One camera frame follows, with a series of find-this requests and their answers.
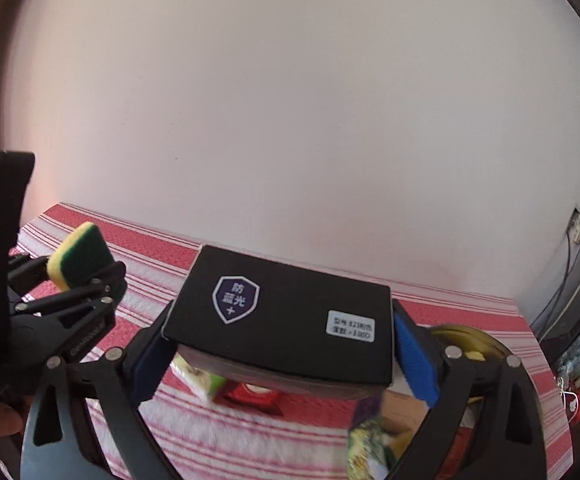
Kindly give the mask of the yellow green sponge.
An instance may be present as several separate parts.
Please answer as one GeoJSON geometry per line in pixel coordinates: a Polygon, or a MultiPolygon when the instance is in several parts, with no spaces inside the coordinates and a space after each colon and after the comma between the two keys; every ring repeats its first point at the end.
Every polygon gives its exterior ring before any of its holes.
{"type": "Polygon", "coordinates": [[[48,278],[66,292],[87,284],[93,276],[114,263],[100,229],[84,222],[70,233],[47,260],[48,278]]]}

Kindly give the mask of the black glasses box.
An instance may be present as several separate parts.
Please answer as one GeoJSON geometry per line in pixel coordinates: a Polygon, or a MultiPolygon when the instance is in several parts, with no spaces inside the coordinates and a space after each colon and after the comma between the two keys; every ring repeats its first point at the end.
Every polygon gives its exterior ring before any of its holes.
{"type": "Polygon", "coordinates": [[[205,245],[163,326],[195,368],[360,399],[393,380],[389,287],[205,245]]]}

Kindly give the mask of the round metal cookie tin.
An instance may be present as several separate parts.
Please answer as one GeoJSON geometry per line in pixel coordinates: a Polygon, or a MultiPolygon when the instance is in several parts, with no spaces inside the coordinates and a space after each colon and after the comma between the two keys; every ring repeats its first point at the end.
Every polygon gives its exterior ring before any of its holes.
{"type": "Polygon", "coordinates": [[[465,325],[425,328],[435,379],[429,408],[450,406],[451,412],[465,408],[472,399],[481,400],[491,411],[508,408],[507,358],[510,351],[491,335],[465,325]]]}

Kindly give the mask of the green tissue packet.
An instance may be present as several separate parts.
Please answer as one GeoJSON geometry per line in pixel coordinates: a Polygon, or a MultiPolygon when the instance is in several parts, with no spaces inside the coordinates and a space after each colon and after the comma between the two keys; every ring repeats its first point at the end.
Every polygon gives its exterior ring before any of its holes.
{"type": "Polygon", "coordinates": [[[171,362],[171,371],[195,396],[212,402],[226,385],[226,379],[191,366],[179,353],[171,362]]]}

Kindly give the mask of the red tissue packet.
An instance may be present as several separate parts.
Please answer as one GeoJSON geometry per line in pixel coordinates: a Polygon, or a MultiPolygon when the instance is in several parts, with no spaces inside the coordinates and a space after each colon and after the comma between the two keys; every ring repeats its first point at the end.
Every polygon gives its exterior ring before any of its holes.
{"type": "Polygon", "coordinates": [[[254,411],[270,416],[282,414],[279,407],[282,394],[256,385],[228,380],[214,398],[214,402],[240,410],[254,411]]]}

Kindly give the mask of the beige wall socket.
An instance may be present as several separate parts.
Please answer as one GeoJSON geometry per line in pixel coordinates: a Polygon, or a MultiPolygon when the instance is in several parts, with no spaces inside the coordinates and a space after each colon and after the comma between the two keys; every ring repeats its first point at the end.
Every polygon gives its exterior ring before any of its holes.
{"type": "Polygon", "coordinates": [[[571,240],[573,244],[580,244],[580,210],[578,208],[573,211],[571,240]]]}

